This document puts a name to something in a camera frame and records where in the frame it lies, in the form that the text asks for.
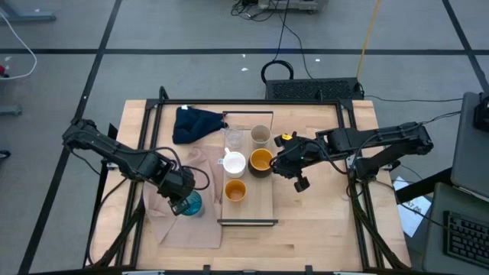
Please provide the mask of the dark mug orange inside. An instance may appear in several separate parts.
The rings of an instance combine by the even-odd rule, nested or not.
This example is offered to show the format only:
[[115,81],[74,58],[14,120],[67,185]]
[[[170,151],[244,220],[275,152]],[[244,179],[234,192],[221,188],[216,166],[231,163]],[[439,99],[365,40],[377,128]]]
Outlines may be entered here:
[[251,153],[248,159],[248,170],[252,176],[257,178],[264,178],[272,173],[270,161],[272,160],[272,153],[265,148],[259,148]]

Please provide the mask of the navy blue cloth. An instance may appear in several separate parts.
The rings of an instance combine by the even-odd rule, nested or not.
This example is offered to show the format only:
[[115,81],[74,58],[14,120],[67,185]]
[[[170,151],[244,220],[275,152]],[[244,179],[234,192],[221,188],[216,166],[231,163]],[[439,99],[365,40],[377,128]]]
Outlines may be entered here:
[[173,126],[173,143],[191,144],[206,135],[227,128],[225,115],[192,107],[179,107]]

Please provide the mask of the orange cup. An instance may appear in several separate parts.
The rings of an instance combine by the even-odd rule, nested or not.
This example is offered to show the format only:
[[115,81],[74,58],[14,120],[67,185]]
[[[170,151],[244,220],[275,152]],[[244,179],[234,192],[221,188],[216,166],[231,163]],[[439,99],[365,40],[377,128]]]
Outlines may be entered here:
[[240,202],[247,194],[247,187],[241,180],[233,179],[226,183],[224,192],[229,201]]

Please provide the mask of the grey equipment cart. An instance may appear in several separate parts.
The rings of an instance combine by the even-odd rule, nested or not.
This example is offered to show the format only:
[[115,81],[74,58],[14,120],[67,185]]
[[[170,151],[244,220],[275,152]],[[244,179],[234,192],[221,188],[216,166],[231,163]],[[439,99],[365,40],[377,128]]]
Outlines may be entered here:
[[310,15],[324,11],[329,0],[257,0],[260,9],[306,11]]

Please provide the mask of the clear plastic cup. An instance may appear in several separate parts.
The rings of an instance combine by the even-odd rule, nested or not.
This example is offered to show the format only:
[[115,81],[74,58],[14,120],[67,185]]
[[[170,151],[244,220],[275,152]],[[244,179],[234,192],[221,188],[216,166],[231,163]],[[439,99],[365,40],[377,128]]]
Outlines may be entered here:
[[228,148],[239,148],[243,142],[244,132],[242,129],[226,128],[225,143]]

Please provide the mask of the teal faceted plastic cup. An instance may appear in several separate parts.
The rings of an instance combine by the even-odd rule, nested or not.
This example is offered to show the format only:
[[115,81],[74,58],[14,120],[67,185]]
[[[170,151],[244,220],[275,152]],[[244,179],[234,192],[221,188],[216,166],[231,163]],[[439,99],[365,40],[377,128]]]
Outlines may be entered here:
[[182,215],[189,217],[200,217],[204,213],[204,205],[202,197],[197,191],[192,191],[186,197],[187,208],[182,212]]

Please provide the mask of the beige cup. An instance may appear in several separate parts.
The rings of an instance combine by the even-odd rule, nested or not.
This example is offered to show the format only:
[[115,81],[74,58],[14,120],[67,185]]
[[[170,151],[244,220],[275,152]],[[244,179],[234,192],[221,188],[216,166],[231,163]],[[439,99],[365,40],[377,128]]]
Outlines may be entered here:
[[270,140],[271,132],[265,125],[255,125],[251,129],[251,143],[254,149],[265,148]]

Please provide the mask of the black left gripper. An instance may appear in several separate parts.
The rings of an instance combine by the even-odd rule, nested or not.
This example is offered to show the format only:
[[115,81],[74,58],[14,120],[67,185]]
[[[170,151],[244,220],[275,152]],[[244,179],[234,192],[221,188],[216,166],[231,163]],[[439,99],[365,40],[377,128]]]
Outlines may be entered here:
[[195,184],[193,173],[185,167],[173,170],[170,163],[160,164],[154,173],[157,193],[169,199],[170,210],[174,215],[183,214],[190,207],[187,197]]

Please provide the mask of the white paper sheet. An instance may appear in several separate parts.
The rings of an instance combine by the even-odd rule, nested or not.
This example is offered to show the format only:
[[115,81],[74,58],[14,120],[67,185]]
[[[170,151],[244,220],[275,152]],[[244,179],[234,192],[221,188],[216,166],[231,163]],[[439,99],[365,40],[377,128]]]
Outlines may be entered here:
[[431,202],[424,196],[417,197],[397,206],[403,232],[410,238],[416,233],[423,220],[423,215],[427,214],[430,206]]

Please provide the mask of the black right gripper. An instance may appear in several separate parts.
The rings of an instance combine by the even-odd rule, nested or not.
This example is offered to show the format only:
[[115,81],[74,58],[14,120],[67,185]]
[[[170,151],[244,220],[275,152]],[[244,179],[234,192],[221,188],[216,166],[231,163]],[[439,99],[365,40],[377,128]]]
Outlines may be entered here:
[[282,148],[282,151],[270,160],[273,164],[272,172],[286,179],[296,178],[294,187],[298,193],[301,193],[310,187],[307,177],[302,175],[302,169],[324,161],[325,155],[316,139],[300,137],[292,133],[290,135],[293,138],[286,141],[281,135],[274,138],[274,143]]

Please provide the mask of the black desk device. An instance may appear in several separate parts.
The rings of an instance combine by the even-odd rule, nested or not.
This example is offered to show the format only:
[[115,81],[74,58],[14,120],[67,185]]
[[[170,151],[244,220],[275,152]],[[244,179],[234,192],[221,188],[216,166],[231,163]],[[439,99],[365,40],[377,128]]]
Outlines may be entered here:
[[474,107],[474,127],[480,131],[489,132],[489,95],[479,94],[480,102]]

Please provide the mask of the black perforated computer tower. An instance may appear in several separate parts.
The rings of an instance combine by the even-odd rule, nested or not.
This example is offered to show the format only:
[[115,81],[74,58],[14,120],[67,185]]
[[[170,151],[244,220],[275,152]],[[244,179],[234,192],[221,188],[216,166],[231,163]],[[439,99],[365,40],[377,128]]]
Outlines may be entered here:
[[354,77],[327,79],[269,80],[266,84],[269,100],[362,100],[364,92]]

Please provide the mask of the white mug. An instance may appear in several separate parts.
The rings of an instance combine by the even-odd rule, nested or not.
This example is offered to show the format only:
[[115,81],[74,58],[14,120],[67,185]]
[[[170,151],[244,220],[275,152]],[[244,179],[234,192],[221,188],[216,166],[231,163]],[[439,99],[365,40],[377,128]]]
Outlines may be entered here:
[[246,159],[245,156],[237,151],[230,151],[225,148],[225,156],[222,161],[225,174],[232,179],[240,178],[245,173]]

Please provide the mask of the black keyboard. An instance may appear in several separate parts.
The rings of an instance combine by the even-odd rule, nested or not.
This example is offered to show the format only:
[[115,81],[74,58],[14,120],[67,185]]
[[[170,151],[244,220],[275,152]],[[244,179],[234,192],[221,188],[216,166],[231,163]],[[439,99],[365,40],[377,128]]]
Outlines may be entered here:
[[489,222],[444,211],[444,254],[489,270]]

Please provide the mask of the grey laptop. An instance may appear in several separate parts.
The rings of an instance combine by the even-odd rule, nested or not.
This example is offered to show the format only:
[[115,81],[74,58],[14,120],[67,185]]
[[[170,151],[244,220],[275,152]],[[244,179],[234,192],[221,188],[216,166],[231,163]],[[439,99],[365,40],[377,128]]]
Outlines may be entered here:
[[480,131],[473,124],[479,94],[463,95],[451,181],[489,198],[489,132]]

